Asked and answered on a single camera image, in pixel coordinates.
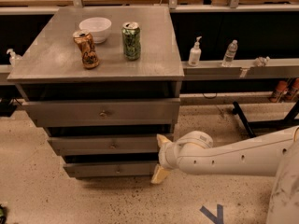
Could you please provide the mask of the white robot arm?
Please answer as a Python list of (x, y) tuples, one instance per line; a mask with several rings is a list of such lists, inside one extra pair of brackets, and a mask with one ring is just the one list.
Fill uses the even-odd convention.
[(214, 147), (212, 138), (193, 131), (173, 142), (157, 136), (159, 162), (151, 182), (174, 169), (189, 175), (260, 175), (275, 178), (265, 224), (299, 223), (299, 127)]

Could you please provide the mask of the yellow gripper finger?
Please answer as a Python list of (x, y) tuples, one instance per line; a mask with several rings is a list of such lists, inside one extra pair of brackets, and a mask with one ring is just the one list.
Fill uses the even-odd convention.
[(172, 143), (171, 140), (169, 140), (166, 136), (161, 135), (161, 134), (157, 135), (157, 142), (158, 142), (158, 147), (162, 147), (163, 145)]
[(151, 179), (152, 184), (161, 184), (169, 175), (171, 171), (163, 168), (160, 164), (157, 164)]

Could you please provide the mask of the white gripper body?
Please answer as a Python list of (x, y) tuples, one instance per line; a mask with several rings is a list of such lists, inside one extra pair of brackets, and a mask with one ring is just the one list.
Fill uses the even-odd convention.
[(182, 158), (198, 157), (200, 151), (212, 147), (213, 139), (207, 133), (193, 131), (160, 147), (159, 164), (169, 170), (177, 169)]

